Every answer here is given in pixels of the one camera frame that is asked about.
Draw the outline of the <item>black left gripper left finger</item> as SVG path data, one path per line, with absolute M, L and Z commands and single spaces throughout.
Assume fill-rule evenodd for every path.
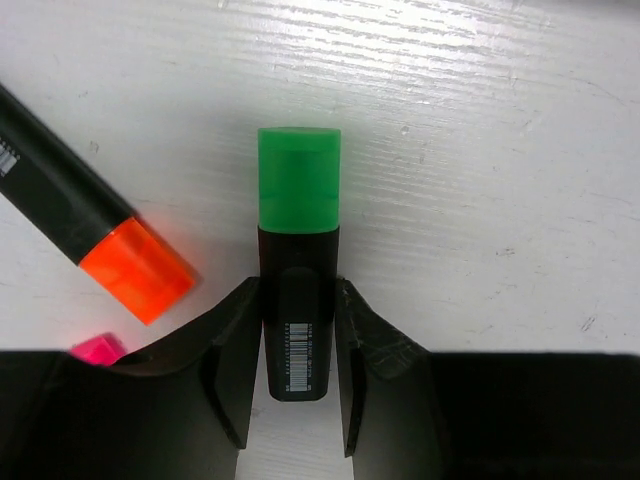
M 231 479 L 246 446 L 261 323 L 250 277 L 112 366 L 1 355 L 5 479 Z

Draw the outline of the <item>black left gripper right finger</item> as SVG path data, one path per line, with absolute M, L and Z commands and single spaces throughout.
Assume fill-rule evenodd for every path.
M 358 479 L 635 479 L 639 360 L 431 352 L 336 284 L 345 454 Z

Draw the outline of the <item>green cap black highlighter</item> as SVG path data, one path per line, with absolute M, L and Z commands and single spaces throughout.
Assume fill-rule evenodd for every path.
M 341 133 L 271 127 L 257 134 L 260 315 L 268 386 L 281 402 L 328 389 L 340 238 Z

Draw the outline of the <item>orange cap black highlighter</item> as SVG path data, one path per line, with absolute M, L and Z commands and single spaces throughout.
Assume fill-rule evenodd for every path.
M 146 325 L 195 284 L 186 262 L 7 89 L 1 91 L 1 193 Z

